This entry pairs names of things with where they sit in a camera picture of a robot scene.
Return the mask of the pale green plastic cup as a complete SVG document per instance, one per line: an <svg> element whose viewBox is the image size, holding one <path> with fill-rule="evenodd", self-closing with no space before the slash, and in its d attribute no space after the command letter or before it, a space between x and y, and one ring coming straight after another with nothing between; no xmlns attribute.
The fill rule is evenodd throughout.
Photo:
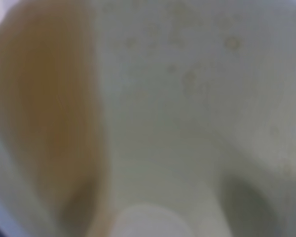
<svg viewBox="0 0 296 237"><path fill-rule="evenodd" d="M296 0L0 0L0 233L296 237Z"/></svg>

